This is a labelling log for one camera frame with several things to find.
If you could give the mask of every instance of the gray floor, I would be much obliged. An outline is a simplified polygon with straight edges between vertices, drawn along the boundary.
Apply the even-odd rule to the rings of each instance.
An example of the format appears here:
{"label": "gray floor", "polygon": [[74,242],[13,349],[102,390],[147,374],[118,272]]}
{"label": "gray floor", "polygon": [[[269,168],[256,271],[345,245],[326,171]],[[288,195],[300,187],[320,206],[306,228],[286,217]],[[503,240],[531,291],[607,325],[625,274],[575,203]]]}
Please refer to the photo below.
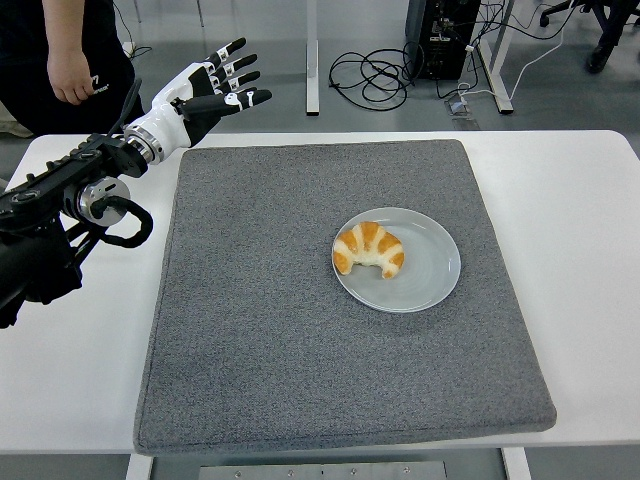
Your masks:
{"label": "gray floor", "polygon": [[[377,48],[401,48],[408,0],[318,1],[320,41],[320,115],[305,114],[305,3],[300,0],[201,0],[205,28],[200,27],[195,0],[139,0],[142,23],[136,19],[133,2],[120,0],[124,21],[139,46],[153,50],[134,60],[143,80],[141,95],[148,108],[153,95],[191,61],[240,36],[247,37],[246,53],[259,56],[256,68],[262,73],[257,83],[273,92],[267,104],[224,119],[215,132],[343,132],[343,131],[447,131],[461,128],[438,99],[435,83],[421,80],[410,89],[401,108],[374,113],[358,109],[328,87],[331,63],[342,53],[368,53]],[[535,6],[532,0],[520,15],[528,23]],[[548,36],[562,23],[564,14],[552,17],[546,29],[529,33]],[[121,40],[128,34],[120,26]],[[606,69],[599,75],[584,71],[584,60],[597,43],[600,31],[592,14],[573,15],[565,29],[560,49],[529,67],[513,99],[515,112],[500,115],[489,94],[467,97],[470,118],[481,130],[565,130],[607,129],[622,133],[640,154],[640,29],[628,26]],[[511,92],[522,67],[556,45],[558,37],[540,41],[516,33],[503,67],[503,78]],[[478,71],[477,89],[487,87]],[[345,71],[348,82],[355,77]],[[473,72],[461,81],[473,82]],[[442,82],[441,91],[455,82]],[[0,134],[0,178],[9,178],[30,140]],[[501,479],[504,472],[495,450],[430,452],[422,456],[396,455],[376,460],[445,460],[450,479]],[[551,479],[637,479],[640,478],[640,446],[535,448],[528,449],[533,480]],[[344,461],[372,459],[349,458]],[[157,459],[155,479],[195,479],[201,464],[232,464],[243,459],[168,457]],[[286,463],[286,458],[269,457],[265,462]],[[3,456],[0,478],[14,479],[123,479],[126,456]]]}

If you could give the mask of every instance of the chair leg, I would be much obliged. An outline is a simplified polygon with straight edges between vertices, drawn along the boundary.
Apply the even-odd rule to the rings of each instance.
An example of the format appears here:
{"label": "chair leg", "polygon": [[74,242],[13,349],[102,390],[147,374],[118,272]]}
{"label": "chair leg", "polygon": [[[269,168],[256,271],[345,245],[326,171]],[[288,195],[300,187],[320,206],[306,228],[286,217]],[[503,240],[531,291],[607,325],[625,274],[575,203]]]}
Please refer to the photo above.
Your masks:
{"label": "chair leg", "polygon": [[573,0],[566,0],[565,2],[559,3],[555,7],[543,10],[540,14],[540,26],[546,27],[547,25],[549,25],[549,15],[567,10],[571,6],[572,1]]}
{"label": "chair leg", "polygon": [[607,15],[604,11],[604,7],[601,4],[593,4],[591,6],[591,9],[593,10],[593,13],[595,14],[596,18],[598,19],[598,23],[600,24],[600,28],[602,28],[602,30],[604,30],[607,26]]}
{"label": "chair leg", "polygon": [[200,8],[200,0],[196,0],[198,3],[198,13],[200,14],[200,26],[204,28],[204,20],[202,19],[202,8]]}
{"label": "chair leg", "polygon": [[140,9],[138,8],[138,0],[133,0],[133,5],[136,7],[136,15],[138,16],[138,23],[142,23],[140,18]]}

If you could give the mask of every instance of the computer tower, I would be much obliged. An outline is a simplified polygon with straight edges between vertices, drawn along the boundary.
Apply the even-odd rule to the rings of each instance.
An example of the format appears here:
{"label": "computer tower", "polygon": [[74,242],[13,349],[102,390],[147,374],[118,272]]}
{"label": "computer tower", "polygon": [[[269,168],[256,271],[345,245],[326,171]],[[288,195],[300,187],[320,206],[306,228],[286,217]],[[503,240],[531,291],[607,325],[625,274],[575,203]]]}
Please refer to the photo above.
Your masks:
{"label": "computer tower", "polygon": [[[457,80],[462,75],[481,0],[409,0],[405,24],[412,75]],[[424,52],[424,62],[418,44]]]}

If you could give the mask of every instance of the metal plate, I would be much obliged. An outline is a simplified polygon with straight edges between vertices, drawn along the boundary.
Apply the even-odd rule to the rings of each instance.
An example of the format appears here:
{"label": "metal plate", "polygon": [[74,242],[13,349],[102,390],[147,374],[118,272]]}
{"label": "metal plate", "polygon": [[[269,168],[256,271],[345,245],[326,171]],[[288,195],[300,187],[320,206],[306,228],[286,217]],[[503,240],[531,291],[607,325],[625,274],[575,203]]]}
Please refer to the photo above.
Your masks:
{"label": "metal plate", "polygon": [[254,465],[200,468],[199,480],[446,480],[444,462]]}

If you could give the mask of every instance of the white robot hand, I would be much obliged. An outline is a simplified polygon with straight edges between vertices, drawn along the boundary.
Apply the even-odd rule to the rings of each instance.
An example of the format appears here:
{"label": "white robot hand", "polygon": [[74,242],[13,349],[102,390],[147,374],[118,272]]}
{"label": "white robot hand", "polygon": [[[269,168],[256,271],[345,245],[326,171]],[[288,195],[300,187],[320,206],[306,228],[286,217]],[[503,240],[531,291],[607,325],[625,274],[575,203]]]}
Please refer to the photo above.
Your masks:
{"label": "white robot hand", "polygon": [[177,148],[196,145],[221,117],[271,98],[268,90],[239,90],[259,78],[259,72],[232,77],[255,62],[257,55],[225,63],[245,44],[246,40],[240,38],[203,62],[189,65],[158,92],[149,113],[125,128],[125,139],[144,152],[147,163],[160,163]]}

